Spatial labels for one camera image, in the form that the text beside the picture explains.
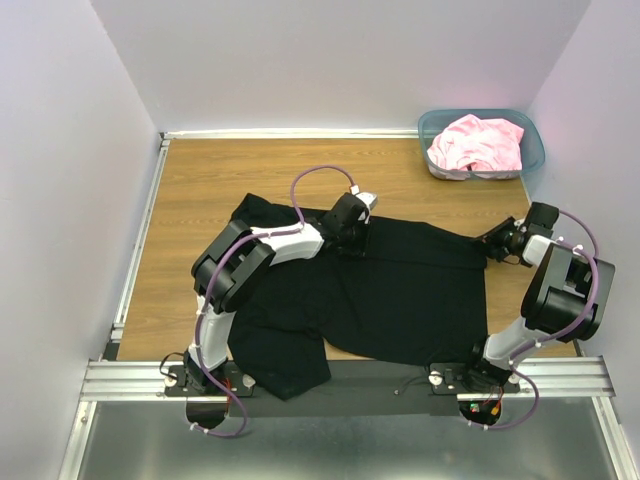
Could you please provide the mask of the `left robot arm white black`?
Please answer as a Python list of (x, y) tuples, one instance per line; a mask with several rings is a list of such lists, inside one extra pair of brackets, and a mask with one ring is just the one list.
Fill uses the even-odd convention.
[(247, 396), (250, 389), (235, 387), (233, 381), (241, 376), (226, 365), (237, 311), (275, 265), (309, 260), (324, 252), (362, 255), (377, 202), (376, 194), (352, 187), (319, 216), (304, 217), (296, 209), (296, 222), (291, 225), (262, 228), (230, 221), (191, 268), (197, 295), (194, 337), (182, 364), (160, 371), (165, 394)]

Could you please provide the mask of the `black t shirt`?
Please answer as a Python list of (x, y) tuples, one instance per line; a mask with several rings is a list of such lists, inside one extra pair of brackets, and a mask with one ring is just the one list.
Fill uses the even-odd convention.
[(421, 367), (464, 362), (487, 335), (486, 266), (468, 237), (375, 217), (362, 256), (271, 267), (236, 313), (232, 358), (283, 400), (330, 379), (327, 346)]

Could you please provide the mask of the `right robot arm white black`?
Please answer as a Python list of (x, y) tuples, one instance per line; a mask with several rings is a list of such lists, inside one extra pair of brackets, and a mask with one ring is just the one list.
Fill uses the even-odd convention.
[(518, 365), (554, 342), (591, 339), (599, 329), (616, 267), (593, 251), (553, 238), (560, 216), (577, 218), (555, 206), (534, 202), (526, 216), (503, 221), (474, 238), (473, 245), (497, 262), (515, 257), (536, 269), (524, 295), (519, 317), (474, 348), (460, 367), (462, 384), (474, 392), (504, 386)]

